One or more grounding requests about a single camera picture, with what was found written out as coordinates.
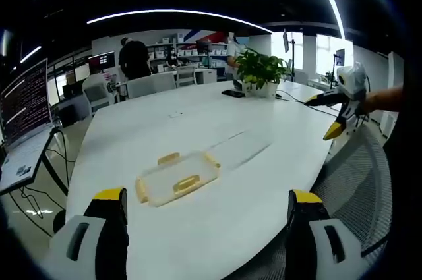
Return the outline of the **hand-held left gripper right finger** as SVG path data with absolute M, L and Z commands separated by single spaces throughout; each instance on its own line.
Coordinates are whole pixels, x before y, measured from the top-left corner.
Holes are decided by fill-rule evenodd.
M 360 279 L 369 265 L 358 238 L 311 192 L 289 191 L 286 279 Z

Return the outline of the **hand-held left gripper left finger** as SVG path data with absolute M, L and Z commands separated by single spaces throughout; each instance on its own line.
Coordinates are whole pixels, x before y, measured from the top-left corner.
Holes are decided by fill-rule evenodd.
M 56 232 L 42 267 L 51 279 L 126 279 L 128 246 L 127 189 L 107 189 Z

